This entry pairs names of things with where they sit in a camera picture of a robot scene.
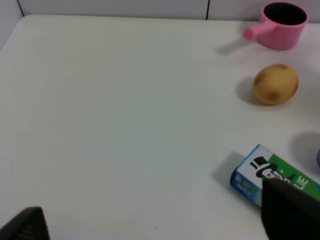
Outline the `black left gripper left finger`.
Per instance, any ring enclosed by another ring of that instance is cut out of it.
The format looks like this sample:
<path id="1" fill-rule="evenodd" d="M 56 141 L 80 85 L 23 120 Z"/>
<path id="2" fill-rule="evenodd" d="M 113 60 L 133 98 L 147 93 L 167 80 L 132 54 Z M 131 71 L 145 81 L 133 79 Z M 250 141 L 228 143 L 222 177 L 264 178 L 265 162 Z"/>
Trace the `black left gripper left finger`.
<path id="1" fill-rule="evenodd" d="M 43 209 L 27 207 L 0 228 L 1 240 L 50 240 Z"/>

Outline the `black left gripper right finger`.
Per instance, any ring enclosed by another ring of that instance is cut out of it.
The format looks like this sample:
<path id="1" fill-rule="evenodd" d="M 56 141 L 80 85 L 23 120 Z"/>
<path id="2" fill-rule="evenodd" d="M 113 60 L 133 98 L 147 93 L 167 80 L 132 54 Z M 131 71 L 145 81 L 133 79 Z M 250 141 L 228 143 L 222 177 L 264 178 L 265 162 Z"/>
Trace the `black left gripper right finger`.
<path id="1" fill-rule="evenodd" d="M 261 221 L 270 240 L 318 240 L 320 201 L 283 181 L 265 179 Z"/>

